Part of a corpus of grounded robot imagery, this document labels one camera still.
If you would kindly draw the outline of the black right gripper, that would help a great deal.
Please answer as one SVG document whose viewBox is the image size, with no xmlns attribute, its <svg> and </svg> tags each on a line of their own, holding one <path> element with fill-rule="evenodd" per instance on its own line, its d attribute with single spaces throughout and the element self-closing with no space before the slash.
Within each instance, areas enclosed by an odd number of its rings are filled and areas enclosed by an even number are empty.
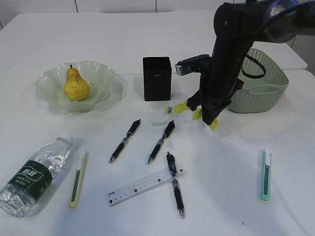
<svg viewBox="0 0 315 236">
<path fill-rule="evenodd" d="M 232 97 L 241 88 L 235 88 L 231 95 L 224 97 L 215 97 L 203 93 L 199 89 L 192 97 L 187 100 L 187 107 L 191 111 L 195 111 L 198 106 L 202 108 L 202 120 L 210 125 L 214 119 L 232 102 Z"/>
</svg>

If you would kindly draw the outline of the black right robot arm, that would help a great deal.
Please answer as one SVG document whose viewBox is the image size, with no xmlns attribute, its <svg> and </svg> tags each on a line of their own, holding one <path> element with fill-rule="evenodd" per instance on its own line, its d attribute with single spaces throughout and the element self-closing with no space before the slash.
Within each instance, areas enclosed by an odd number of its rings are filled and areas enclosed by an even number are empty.
<svg viewBox="0 0 315 236">
<path fill-rule="evenodd" d="M 216 40 L 211 56 L 193 57 L 184 72 L 200 73 L 199 90 L 187 101 L 202 120 L 211 125 L 230 105 L 243 82 L 238 78 L 253 43 L 286 43 L 296 35 L 315 34 L 315 2 L 296 0 L 248 0 L 224 3 L 214 16 Z"/>
</svg>

